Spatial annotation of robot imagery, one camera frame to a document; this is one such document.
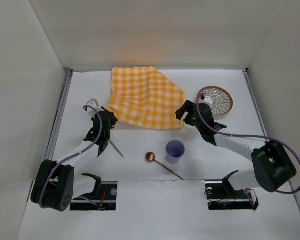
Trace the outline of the yellow white checkered cloth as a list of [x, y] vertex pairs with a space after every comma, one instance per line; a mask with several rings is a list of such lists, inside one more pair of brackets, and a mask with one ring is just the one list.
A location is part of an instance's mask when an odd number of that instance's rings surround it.
[[114, 67], [107, 109], [120, 123], [150, 130], [181, 130], [176, 111], [186, 101], [184, 91], [156, 68]]

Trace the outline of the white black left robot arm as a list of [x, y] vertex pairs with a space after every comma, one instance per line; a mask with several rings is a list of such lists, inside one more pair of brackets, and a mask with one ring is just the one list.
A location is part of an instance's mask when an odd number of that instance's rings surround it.
[[91, 197], [102, 201], [106, 198], [101, 177], [80, 170], [106, 150], [118, 120], [104, 107], [91, 110], [95, 113], [93, 127], [79, 147], [61, 159], [44, 160], [39, 167], [30, 200], [42, 209], [63, 212], [76, 198], [86, 201]]

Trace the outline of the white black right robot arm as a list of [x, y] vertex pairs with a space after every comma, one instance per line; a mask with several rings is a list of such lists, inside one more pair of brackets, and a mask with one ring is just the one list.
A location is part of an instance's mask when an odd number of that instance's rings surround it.
[[239, 137], [226, 125], [216, 122], [211, 108], [205, 103], [187, 100], [175, 115], [177, 120], [196, 127], [207, 143], [228, 149], [252, 162], [251, 170], [234, 171], [224, 178], [234, 190], [262, 188], [273, 193], [297, 174], [283, 144], [277, 140], [265, 141], [262, 136]]

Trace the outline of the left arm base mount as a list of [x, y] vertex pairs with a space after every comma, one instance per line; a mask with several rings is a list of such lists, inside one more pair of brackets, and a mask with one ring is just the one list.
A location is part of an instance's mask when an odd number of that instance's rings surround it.
[[75, 198], [70, 204], [70, 211], [115, 211], [117, 207], [118, 182], [104, 181], [99, 195], [85, 194]]

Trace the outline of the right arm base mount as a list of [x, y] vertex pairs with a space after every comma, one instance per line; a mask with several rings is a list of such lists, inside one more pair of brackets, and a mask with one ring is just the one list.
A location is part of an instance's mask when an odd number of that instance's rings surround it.
[[250, 188], [234, 190], [221, 180], [205, 181], [204, 196], [210, 211], [257, 210], [259, 199]]

